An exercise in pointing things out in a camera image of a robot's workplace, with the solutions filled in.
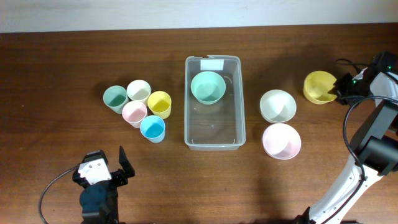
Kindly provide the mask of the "yellow plastic bowl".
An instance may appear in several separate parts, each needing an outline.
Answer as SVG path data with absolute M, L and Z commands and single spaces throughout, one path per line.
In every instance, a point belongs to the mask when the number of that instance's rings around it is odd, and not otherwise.
M 330 91 L 337 79 L 330 73 L 314 71 L 309 73 L 303 83 L 303 94 L 308 101 L 316 105 L 336 100 L 337 96 Z

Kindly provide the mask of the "cream plastic bowl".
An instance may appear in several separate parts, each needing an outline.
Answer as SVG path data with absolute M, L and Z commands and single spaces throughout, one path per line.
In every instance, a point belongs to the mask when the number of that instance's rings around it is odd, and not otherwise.
M 284 123 L 297 112 L 293 96 L 284 90 L 269 90 L 262 95 L 259 103 L 262 117 L 270 123 Z

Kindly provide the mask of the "pink plastic bowl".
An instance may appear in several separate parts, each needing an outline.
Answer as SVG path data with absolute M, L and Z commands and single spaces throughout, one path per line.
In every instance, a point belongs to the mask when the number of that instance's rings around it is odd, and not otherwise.
M 265 152 L 274 159 L 289 160 L 301 150 L 302 140 L 299 133 L 288 124 L 270 125 L 262 135 Z

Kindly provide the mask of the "green plastic bowl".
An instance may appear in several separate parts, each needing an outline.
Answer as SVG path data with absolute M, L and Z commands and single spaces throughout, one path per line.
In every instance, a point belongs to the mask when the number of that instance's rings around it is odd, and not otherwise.
M 217 103 L 225 94 L 226 82 L 216 72 L 205 71 L 194 76 L 191 82 L 191 92 L 204 105 Z

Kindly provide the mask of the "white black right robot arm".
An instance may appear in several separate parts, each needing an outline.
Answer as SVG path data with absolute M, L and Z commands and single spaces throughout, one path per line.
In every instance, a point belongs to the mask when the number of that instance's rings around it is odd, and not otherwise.
M 397 171 L 397 140 L 386 136 L 388 130 L 397 131 L 397 55 L 384 51 L 370 63 L 345 58 L 335 62 L 351 65 L 357 74 L 347 73 L 316 97 L 332 95 L 339 104 L 349 107 L 347 114 L 368 100 L 373 100 L 376 107 L 352 139 L 342 129 L 350 153 L 345 168 L 324 197 L 296 216 L 294 223 L 342 223 L 370 186 Z

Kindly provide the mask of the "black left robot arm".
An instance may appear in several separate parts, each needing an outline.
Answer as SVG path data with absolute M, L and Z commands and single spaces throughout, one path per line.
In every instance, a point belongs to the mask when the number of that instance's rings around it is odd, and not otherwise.
M 88 153 L 75 169 L 72 181 L 83 187 L 79 203 L 83 223 L 119 223 L 118 187 L 128 184 L 135 176 L 123 147 L 119 148 L 121 168 L 110 172 L 102 150 Z

